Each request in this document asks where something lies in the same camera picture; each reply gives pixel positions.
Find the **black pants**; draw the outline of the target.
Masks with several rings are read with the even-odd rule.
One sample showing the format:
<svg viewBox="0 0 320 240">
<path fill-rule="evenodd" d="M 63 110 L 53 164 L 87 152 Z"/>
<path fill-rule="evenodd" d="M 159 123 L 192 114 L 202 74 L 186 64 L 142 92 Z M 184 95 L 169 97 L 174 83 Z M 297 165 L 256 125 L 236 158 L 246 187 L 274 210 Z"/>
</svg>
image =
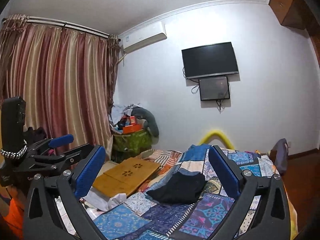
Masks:
<svg viewBox="0 0 320 240">
<path fill-rule="evenodd" d="M 146 194 L 161 204 L 193 204 L 198 200 L 206 184 L 203 174 L 192 176 L 175 173 L 169 181 L 158 189 Z"/>
</svg>

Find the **white cloth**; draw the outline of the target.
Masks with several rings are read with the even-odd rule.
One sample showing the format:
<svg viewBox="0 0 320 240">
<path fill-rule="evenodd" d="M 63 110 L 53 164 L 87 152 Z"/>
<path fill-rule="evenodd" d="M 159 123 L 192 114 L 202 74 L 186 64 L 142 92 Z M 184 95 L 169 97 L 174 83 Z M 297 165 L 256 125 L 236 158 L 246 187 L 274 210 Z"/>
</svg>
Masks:
<svg viewBox="0 0 320 240">
<path fill-rule="evenodd" d="M 83 199 L 95 208 L 106 212 L 125 202 L 127 196 L 126 193 L 118 193 L 113 197 L 108 197 L 94 187 L 91 187 Z"/>
</svg>

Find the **yellow foam tube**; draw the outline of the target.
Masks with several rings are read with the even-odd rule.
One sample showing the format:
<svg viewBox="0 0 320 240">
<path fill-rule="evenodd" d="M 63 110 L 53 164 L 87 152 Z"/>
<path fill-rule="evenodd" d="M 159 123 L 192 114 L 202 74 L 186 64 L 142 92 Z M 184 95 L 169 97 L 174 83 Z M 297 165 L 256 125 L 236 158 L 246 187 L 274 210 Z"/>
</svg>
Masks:
<svg viewBox="0 0 320 240">
<path fill-rule="evenodd" d="M 229 140 L 229 138 L 227 137 L 227 135 L 225 135 L 225 133 L 223 133 L 221 130 L 219 129 L 212 129 L 209 132 L 207 132 L 198 142 L 198 145 L 201 144 L 208 144 L 210 142 L 212 142 L 213 140 L 218 140 L 219 142 L 221 142 L 224 146 L 224 148 L 227 149 L 231 149 L 234 150 L 235 146 L 232 144 L 232 142 Z"/>
</svg>

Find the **folded blue jeans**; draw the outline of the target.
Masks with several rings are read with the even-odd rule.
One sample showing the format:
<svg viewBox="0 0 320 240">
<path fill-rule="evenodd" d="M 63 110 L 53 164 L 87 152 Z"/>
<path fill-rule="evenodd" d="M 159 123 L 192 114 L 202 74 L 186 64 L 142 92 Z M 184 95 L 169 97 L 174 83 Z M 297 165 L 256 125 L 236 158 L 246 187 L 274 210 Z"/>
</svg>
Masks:
<svg viewBox="0 0 320 240">
<path fill-rule="evenodd" d="M 146 191 L 146 194 L 151 194 L 153 191 L 159 192 L 171 192 L 172 190 L 183 190 L 185 187 L 190 185 L 200 185 L 203 188 L 204 175 L 188 172 L 176 171 L 173 168 L 159 181 L 152 184 Z"/>
</svg>

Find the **wooden lap desk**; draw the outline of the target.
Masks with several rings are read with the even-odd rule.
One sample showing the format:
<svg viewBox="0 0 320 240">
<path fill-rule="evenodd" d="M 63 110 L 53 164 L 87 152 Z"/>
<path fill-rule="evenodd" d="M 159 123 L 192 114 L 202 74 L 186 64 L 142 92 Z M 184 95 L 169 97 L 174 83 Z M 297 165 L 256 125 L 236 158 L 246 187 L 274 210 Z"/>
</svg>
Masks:
<svg viewBox="0 0 320 240">
<path fill-rule="evenodd" d="M 98 176 L 93 187 L 108 197 L 133 194 L 160 167 L 159 163 L 129 158 Z"/>
</svg>

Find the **green storage bag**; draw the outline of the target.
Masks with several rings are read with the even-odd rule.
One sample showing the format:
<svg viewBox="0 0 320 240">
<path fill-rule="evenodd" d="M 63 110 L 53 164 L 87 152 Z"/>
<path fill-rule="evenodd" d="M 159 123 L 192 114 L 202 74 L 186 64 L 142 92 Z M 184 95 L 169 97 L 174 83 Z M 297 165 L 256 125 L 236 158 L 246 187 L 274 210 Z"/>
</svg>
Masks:
<svg viewBox="0 0 320 240">
<path fill-rule="evenodd" d="M 152 137 L 144 129 L 129 134 L 114 134 L 111 160 L 121 163 L 152 148 Z"/>
</svg>

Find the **patchwork bed sheet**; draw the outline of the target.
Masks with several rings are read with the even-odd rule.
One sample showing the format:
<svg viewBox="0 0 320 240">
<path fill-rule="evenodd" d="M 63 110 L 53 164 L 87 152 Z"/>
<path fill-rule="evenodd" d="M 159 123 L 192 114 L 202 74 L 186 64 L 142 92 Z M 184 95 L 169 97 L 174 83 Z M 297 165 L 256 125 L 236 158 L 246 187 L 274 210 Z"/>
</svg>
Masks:
<svg viewBox="0 0 320 240">
<path fill-rule="evenodd" d="M 182 166 L 179 162 L 170 170 L 187 172 Z M 207 239 L 222 222 L 234 199 L 227 196 L 207 157 L 196 172 L 204 175 L 206 184 L 193 204 L 161 204 L 145 193 L 148 187 L 98 216 L 95 225 L 107 239 L 174 239 L 174 232 Z"/>
</svg>

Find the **striped pink curtain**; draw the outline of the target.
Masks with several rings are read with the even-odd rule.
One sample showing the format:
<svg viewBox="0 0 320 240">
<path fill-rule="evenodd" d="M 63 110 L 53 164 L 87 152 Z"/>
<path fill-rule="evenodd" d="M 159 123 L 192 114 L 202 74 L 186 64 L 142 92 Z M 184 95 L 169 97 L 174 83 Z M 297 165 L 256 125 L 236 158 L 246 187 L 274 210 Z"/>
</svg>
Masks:
<svg viewBox="0 0 320 240">
<path fill-rule="evenodd" d="M 112 152 L 109 115 L 116 88 L 119 40 L 8 16 L 1 28 L 1 99 L 26 102 L 25 124 L 48 137 L 74 136 L 73 146 Z"/>
</svg>

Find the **grey plush toy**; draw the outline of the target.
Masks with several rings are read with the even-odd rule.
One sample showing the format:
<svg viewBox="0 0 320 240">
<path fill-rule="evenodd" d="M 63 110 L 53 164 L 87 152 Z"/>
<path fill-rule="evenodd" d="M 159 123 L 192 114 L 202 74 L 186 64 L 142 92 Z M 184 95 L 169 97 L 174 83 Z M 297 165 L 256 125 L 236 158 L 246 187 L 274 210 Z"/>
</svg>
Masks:
<svg viewBox="0 0 320 240">
<path fill-rule="evenodd" d="M 156 123 L 156 119 L 150 111 L 142 107 L 135 106 L 132 109 L 131 115 L 135 116 L 139 120 L 144 120 L 144 129 L 148 129 L 153 137 L 159 137 L 159 129 Z"/>
</svg>

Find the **orange box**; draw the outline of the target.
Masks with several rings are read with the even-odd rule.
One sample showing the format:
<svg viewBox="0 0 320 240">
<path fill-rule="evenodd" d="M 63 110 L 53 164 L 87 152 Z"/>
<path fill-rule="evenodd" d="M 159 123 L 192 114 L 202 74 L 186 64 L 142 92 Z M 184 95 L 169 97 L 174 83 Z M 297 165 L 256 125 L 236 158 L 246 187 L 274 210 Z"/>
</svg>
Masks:
<svg viewBox="0 0 320 240">
<path fill-rule="evenodd" d="M 123 127 L 123 134 L 134 133 L 143 129 L 143 126 L 137 121 L 135 116 L 130 116 L 127 121 L 129 123 Z"/>
</svg>

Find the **orange yellow blanket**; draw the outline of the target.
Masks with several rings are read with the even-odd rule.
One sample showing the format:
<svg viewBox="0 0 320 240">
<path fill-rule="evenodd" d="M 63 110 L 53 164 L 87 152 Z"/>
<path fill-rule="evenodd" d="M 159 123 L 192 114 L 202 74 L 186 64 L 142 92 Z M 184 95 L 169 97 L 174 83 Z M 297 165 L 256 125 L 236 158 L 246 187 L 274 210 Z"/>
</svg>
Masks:
<svg viewBox="0 0 320 240">
<path fill-rule="evenodd" d="M 254 153 L 257 155 L 259 171 L 257 176 L 260 177 L 268 177 L 270 178 L 274 174 L 280 174 L 274 165 L 271 157 L 269 155 L 270 152 L 260 153 L 258 150 L 255 150 Z M 290 225 L 291 225 L 291 236 L 290 239 L 294 239 L 298 235 L 298 223 L 297 223 L 297 211 L 295 210 L 293 204 L 289 200 L 289 196 L 287 191 L 285 190 L 287 195 L 287 201 L 289 205 L 290 211 Z"/>
</svg>

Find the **white air conditioner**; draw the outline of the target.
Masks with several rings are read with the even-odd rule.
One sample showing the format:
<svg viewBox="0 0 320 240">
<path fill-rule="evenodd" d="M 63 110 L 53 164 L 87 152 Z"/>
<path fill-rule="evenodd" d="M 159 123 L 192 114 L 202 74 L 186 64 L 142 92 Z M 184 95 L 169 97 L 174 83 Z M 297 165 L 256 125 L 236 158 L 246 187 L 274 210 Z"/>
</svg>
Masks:
<svg viewBox="0 0 320 240">
<path fill-rule="evenodd" d="M 125 54 L 167 39 L 162 22 L 156 22 L 121 38 Z"/>
</svg>

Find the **curtain rod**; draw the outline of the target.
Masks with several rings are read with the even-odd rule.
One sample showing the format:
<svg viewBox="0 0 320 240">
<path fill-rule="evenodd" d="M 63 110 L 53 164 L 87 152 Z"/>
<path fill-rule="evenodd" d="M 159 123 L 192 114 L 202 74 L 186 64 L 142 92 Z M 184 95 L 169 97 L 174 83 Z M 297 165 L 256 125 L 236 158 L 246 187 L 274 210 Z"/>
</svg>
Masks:
<svg viewBox="0 0 320 240">
<path fill-rule="evenodd" d="M 99 31 L 90 27 L 86 27 L 84 25 L 79 25 L 72 22 L 52 19 L 52 18 L 45 18 L 45 17 L 36 17 L 36 16 L 27 16 L 26 23 L 29 24 L 41 24 L 41 25 L 48 25 L 51 27 L 61 27 L 66 29 L 71 29 L 74 31 L 79 31 L 81 33 L 95 35 L 100 38 L 109 38 L 110 34 L 107 34 L 103 31 Z"/>
</svg>

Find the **wooden wardrobe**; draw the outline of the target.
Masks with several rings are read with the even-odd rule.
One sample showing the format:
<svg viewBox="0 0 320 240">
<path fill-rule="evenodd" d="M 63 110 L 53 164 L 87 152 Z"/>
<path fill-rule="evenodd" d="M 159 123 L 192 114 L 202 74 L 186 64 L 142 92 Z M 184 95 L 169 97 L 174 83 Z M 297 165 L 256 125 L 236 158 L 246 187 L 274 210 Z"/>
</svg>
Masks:
<svg viewBox="0 0 320 240">
<path fill-rule="evenodd" d="M 280 25 L 306 30 L 319 59 L 319 23 L 304 0 L 270 0 Z"/>
</svg>

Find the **wall mounted television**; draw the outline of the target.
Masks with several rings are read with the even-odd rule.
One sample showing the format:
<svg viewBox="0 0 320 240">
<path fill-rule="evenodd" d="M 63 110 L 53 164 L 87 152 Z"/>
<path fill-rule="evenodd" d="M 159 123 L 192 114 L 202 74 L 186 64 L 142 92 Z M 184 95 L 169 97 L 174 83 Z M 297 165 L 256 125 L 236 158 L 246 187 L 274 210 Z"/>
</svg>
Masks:
<svg viewBox="0 0 320 240">
<path fill-rule="evenodd" d="M 238 74 L 239 68 L 231 42 L 182 50 L 186 79 Z"/>
</svg>

